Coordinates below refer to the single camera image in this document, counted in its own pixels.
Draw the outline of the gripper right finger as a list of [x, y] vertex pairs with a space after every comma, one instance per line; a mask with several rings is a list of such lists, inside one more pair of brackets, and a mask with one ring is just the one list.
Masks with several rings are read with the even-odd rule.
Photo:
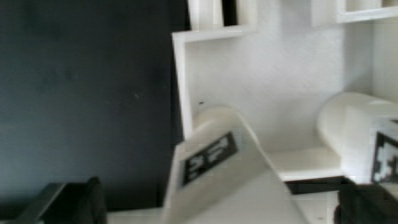
[[333, 223], [398, 224], [397, 183], [342, 185]]

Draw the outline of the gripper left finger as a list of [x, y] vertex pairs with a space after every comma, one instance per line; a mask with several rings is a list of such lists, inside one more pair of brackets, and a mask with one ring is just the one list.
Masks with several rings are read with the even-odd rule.
[[93, 177], [86, 183], [52, 183], [17, 218], [17, 224], [107, 224], [100, 178]]

